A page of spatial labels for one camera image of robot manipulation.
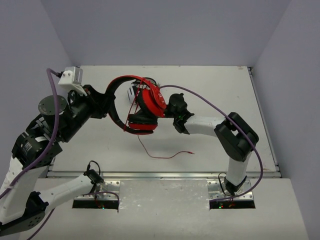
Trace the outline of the red black headphones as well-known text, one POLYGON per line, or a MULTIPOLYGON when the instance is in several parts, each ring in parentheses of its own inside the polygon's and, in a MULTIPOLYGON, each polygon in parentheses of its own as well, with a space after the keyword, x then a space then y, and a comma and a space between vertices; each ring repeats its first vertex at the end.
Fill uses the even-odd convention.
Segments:
POLYGON ((125 122, 120 119, 114 102, 110 105, 108 115, 124 132, 132 135, 151 135, 158 126, 158 119, 171 118, 173 126, 180 134, 189 134, 185 123, 194 114, 189 112, 183 93, 172 94, 166 103, 160 87, 148 77, 123 75, 112 80, 106 88, 107 94, 115 94, 120 85, 136 80, 137 90, 133 103, 137 104, 134 113, 128 112, 125 122))

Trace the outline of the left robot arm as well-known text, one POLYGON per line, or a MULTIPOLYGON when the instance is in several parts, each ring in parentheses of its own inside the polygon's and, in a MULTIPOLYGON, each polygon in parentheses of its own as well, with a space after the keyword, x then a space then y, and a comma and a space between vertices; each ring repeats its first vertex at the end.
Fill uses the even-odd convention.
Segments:
POLYGON ((45 97, 38 104, 39 115, 16 139, 9 169, 0 189, 0 234, 28 231, 46 215, 78 196, 97 194, 104 185, 101 175, 87 168, 77 178, 44 191, 36 191, 40 175, 62 152, 90 118, 105 118, 114 103, 113 93, 99 93, 92 86, 73 100, 60 95, 45 97))

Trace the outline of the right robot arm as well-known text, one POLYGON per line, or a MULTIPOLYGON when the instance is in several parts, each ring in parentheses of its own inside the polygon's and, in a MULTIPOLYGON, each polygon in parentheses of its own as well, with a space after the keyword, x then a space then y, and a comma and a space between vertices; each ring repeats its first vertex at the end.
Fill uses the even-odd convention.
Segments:
POLYGON ((256 132, 236 112, 224 118, 197 116, 187 109, 183 93, 170 96, 166 118, 173 118, 173 126, 180 134, 200 134, 216 137, 229 157, 224 178, 225 189, 235 196, 247 178, 249 158, 259 141, 256 132))

